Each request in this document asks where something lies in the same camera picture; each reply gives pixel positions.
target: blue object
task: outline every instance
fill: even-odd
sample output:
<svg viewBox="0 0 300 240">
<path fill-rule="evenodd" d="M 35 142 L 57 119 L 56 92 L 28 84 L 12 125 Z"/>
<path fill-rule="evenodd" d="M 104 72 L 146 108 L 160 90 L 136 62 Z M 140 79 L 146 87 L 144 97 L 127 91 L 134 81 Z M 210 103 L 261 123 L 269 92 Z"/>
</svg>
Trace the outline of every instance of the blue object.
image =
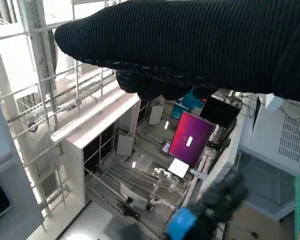
<svg viewBox="0 0 300 240">
<path fill-rule="evenodd" d="M 201 102 L 200 99 L 197 99 L 194 97 L 193 95 L 193 90 L 191 90 L 190 92 L 188 92 L 182 99 L 182 102 L 180 100 L 176 100 L 175 101 L 177 104 L 180 105 L 174 105 L 172 112 L 171 112 L 171 117 L 175 118 L 175 119 L 180 119 L 181 114 L 183 112 L 188 112 L 191 113 L 191 111 L 197 107 L 199 109 L 202 109 L 203 107 L 203 103 Z"/>
<path fill-rule="evenodd" d="M 200 99 L 195 98 L 193 95 L 193 90 L 188 92 L 182 99 L 182 105 L 189 109 L 190 113 L 191 111 L 197 107 L 199 109 L 202 109 L 203 103 L 200 101 Z"/>
<path fill-rule="evenodd" d="M 172 216 L 165 233 L 168 234 L 171 240 L 182 240 L 196 220 L 196 216 L 190 210 L 181 208 Z"/>
</svg>

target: white light panel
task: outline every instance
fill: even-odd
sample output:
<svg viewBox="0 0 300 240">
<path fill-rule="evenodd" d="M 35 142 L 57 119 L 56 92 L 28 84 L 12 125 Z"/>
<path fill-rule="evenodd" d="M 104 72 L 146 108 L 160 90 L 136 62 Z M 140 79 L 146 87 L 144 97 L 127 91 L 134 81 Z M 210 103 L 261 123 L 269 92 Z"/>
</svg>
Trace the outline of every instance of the white light panel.
<svg viewBox="0 0 300 240">
<path fill-rule="evenodd" d="M 164 113 L 164 106 L 152 106 L 151 113 L 149 117 L 149 125 L 158 125 L 160 124 L 162 114 Z"/>
<path fill-rule="evenodd" d="M 172 161 L 170 167 L 168 168 L 168 171 L 183 179 L 185 177 L 188 169 L 189 169 L 188 164 L 175 158 Z"/>
<path fill-rule="evenodd" d="M 116 145 L 116 155 L 131 157 L 134 149 L 135 137 L 128 135 L 118 135 L 118 142 Z"/>
</svg>

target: computer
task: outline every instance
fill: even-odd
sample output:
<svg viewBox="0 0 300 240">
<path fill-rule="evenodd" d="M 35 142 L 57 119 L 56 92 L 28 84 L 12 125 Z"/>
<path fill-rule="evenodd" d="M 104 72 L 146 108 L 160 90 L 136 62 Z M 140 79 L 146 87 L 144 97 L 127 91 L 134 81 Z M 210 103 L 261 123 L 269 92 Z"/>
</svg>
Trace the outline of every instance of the computer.
<svg viewBox="0 0 300 240">
<path fill-rule="evenodd" d="M 203 105 L 200 117 L 223 128 L 228 128 L 237 119 L 240 110 L 238 107 L 210 97 Z"/>
<path fill-rule="evenodd" d="M 168 153 L 194 168 L 214 129 L 214 124 L 183 112 Z"/>
</svg>

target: black monitor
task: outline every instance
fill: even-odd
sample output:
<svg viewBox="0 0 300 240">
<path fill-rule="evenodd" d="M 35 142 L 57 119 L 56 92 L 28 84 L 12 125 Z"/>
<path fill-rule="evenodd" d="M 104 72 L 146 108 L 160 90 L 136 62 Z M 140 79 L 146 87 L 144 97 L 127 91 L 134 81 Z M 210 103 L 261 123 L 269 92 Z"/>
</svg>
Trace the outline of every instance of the black monitor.
<svg viewBox="0 0 300 240">
<path fill-rule="evenodd" d="M 236 120 L 240 110 L 224 101 L 210 97 L 203 105 L 200 117 L 223 128 L 228 128 Z"/>
</svg>

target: ceiling light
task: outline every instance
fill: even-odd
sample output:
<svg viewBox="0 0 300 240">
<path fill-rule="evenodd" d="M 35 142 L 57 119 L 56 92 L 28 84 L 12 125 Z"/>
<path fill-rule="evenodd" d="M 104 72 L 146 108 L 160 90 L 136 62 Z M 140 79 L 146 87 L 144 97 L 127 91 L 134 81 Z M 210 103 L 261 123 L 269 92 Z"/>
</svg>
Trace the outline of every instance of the ceiling light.
<svg viewBox="0 0 300 240">
<path fill-rule="evenodd" d="M 187 147 L 190 147 L 190 144 L 191 144 L 191 142 L 192 142 L 192 139 L 194 139 L 192 136 L 190 136 L 190 137 L 188 138 L 188 141 L 186 142 L 186 146 L 187 146 Z"/>
<path fill-rule="evenodd" d="M 169 125 L 169 121 L 166 121 L 165 126 L 164 126 L 164 129 L 167 129 L 167 128 L 168 128 L 168 125 Z"/>
</svg>

